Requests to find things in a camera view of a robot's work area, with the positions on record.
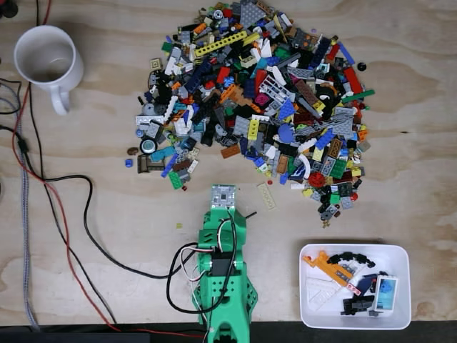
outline white coffee mug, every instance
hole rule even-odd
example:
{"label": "white coffee mug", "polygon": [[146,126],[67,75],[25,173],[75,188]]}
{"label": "white coffee mug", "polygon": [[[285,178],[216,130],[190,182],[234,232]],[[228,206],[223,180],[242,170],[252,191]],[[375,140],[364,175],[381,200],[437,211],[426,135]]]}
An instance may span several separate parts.
{"label": "white coffee mug", "polygon": [[14,64],[22,77],[49,91],[58,114],[68,114],[69,91],[78,86],[84,66],[65,31],[49,25],[28,30],[16,43]]}

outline wood grain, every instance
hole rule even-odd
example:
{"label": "wood grain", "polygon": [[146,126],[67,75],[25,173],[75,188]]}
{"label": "wood grain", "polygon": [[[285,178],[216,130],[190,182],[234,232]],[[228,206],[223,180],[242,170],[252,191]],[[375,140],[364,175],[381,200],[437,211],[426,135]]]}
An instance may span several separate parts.
{"label": "wood grain", "polygon": [[[238,186],[248,221],[244,256],[259,301],[253,320],[299,320],[298,252],[311,240],[386,242],[406,248],[411,261],[413,318],[457,319],[457,3],[422,1],[281,1],[280,10],[308,31],[337,34],[376,95],[364,121],[371,149],[367,176],[354,209],[321,228],[316,203],[275,182],[277,209],[268,212],[256,189],[264,178],[239,156],[223,160],[218,147],[202,149],[187,192],[174,191],[155,174],[124,167],[135,146],[136,97],[145,91],[149,59],[162,57],[166,34],[188,24],[204,0],[55,0],[51,25],[65,29],[85,62],[85,76],[71,93],[68,116],[56,115],[47,94],[34,89],[36,118],[48,176],[88,174],[95,182],[89,226],[122,262],[164,274],[172,254],[196,239],[209,207],[212,183]],[[0,20],[0,77],[16,79],[15,41],[34,25],[34,1],[21,1],[14,19]],[[0,123],[12,125],[12,118]],[[24,117],[34,161],[29,113]],[[0,323],[26,324],[22,275],[20,177],[9,135],[0,137]],[[119,322],[188,322],[166,302],[165,283],[115,267],[84,233],[87,185],[57,185],[65,203],[71,245],[81,257]],[[69,273],[42,186],[31,183],[31,300],[41,324],[99,323]],[[183,223],[176,229],[176,223]],[[177,277],[176,302],[192,308],[189,286]]]}

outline yellow lego technic beam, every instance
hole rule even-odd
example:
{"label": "yellow lego technic beam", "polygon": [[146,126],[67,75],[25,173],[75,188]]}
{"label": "yellow lego technic beam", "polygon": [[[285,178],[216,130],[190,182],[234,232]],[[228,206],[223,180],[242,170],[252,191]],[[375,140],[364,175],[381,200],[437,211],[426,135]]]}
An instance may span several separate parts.
{"label": "yellow lego technic beam", "polygon": [[240,31],[236,34],[232,34],[231,36],[228,36],[226,38],[222,38],[220,41],[215,41],[214,43],[208,44],[207,46],[204,46],[202,48],[195,49],[195,56],[200,57],[206,54],[209,54],[210,52],[223,48],[225,45],[229,45],[234,43],[235,41],[242,40],[246,38],[248,34],[246,31]]}

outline pile of lego pieces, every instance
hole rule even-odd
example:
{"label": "pile of lego pieces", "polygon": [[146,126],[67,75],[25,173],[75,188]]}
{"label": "pile of lego pieces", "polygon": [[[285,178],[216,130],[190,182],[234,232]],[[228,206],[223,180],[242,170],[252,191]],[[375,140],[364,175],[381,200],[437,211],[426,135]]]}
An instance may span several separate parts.
{"label": "pile of lego pieces", "polygon": [[363,99],[374,91],[337,36],[307,33],[261,1],[242,1],[200,11],[162,50],[164,68],[151,60],[146,101],[139,97],[138,173],[159,170],[186,190],[197,144],[216,141],[224,159],[240,154],[321,203],[324,226],[353,206],[370,147]]}

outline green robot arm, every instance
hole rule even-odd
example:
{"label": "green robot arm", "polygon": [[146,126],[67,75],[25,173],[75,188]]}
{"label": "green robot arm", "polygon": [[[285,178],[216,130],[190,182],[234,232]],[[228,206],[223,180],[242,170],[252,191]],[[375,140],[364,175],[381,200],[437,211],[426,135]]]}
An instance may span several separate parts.
{"label": "green robot arm", "polygon": [[205,273],[194,292],[197,309],[211,307],[221,296],[234,246],[236,251],[222,303],[206,314],[208,343],[220,341],[222,337],[239,343],[249,342],[249,324],[257,303],[257,292],[247,277],[246,263],[243,261],[241,248],[245,242],[246,219],[235,209],[235,186],[213,185],[211,210],[204,215],[203,229],[199,232],[199,248],[215,248],[215,251],[210,254],[199,253],[198,256],[199,271]]}

